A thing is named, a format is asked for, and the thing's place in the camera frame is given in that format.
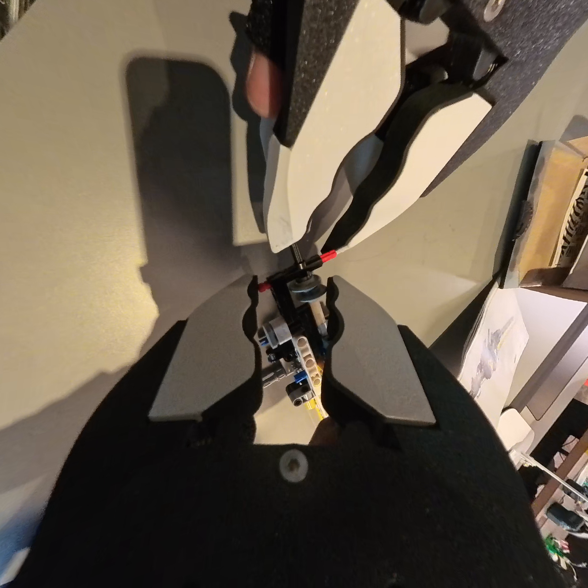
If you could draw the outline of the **white plastic tray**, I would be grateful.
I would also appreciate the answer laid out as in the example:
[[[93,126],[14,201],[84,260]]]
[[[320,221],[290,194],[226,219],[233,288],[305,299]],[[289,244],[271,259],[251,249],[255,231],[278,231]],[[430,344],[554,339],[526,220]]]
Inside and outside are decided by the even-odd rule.
[[[527,453],[535,437],[534,430],[514,408],[503,411],[496,430],[508,452],[515,450],[519,453]]]

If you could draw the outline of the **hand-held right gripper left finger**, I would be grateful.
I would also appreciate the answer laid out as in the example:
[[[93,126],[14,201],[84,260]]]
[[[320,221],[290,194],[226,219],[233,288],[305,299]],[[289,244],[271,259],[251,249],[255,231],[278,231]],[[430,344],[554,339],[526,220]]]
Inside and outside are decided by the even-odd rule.
[[[261,407],[258,279],[244,275],[188,317],[151,407],[154,422],[252,417]]]

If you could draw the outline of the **person's left hand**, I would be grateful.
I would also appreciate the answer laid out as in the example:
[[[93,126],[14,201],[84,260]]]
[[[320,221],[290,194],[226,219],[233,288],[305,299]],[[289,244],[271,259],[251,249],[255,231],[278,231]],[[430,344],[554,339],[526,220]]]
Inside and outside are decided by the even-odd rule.
[[[253,49],[245,81],[246,99],[255,114],[275,119],[282,99],[282,72],[257,49]]]

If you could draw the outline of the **striped white paper bag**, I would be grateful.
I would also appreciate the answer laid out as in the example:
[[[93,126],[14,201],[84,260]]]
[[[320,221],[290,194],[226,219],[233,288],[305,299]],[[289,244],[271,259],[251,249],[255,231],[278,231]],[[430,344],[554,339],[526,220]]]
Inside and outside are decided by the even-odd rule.
[[[587,236],[587,169],[580,174],[560,230],[551,266],[572,268]]]

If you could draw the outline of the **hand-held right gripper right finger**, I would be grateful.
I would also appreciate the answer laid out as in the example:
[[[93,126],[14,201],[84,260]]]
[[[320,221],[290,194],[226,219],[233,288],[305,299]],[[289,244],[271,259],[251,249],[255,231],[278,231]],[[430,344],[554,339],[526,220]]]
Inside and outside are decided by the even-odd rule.
[[[336,327],[325,378],[385,423],[434,425],[436,419],[398,324],[341,276],[329,280]]]

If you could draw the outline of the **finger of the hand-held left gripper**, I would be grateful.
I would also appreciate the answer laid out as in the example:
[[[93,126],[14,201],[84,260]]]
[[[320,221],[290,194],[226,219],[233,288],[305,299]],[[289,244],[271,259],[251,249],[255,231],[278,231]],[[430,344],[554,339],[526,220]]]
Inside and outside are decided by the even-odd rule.
[[[466,85],[430,85],[392,116],[379,156],[327,239],[328,251],[358,245],[409,209],[490,112]]]
[[[263,223],[279,253],[307,232],[317,207],[330,194],[348,153],[377,129],[401,91],[403,21],[385,17],[377,1],[359,1],[359,14],[319,87],[316,102],[292,149],[269,123],[260,124],[266,171]]]

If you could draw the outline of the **lego instruction booklet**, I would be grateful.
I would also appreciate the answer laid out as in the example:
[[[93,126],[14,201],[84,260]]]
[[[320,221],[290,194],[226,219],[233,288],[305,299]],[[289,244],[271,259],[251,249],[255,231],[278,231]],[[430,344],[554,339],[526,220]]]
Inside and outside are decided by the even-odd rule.
[[[490,421],[502,413],[529,341],[518,298],[494,283],[464,349],[458,381]]]

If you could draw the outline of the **silver laptop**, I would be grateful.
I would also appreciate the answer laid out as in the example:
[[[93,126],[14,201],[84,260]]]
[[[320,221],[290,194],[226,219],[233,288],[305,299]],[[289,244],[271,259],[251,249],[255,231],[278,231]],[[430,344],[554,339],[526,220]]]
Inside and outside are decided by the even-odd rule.
[[[545,435],[587,380],[587,303],[531,289],[516,296],[529,335],[506,406]]]

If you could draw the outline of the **multicoloured lego assembly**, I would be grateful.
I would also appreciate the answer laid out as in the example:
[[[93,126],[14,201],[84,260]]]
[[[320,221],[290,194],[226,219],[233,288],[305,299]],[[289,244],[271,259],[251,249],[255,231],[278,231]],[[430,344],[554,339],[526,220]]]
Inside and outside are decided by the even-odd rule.
[[[288,248],[291,265],[257,286],[259,294],[271,295],[276,308],[256,335],[268,363],[262,370],[262,384],[268,388],[283,382],[291,404],[305,408],[320,423],[327,418],[321,393],[330,337],[327,287],[315,271],[336,258],[337,252],[304,257],[297,243]]]

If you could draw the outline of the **brown cardboard box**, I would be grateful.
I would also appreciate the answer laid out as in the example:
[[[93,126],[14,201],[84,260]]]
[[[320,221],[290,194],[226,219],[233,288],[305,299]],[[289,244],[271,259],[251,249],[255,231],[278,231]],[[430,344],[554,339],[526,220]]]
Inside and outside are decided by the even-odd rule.
[[[552,267],[564,215],[585,168],[586,116],[574,115],[558,140],[528,143],[503,235],[501,288],[587,302],[587,236],[572,268]]]

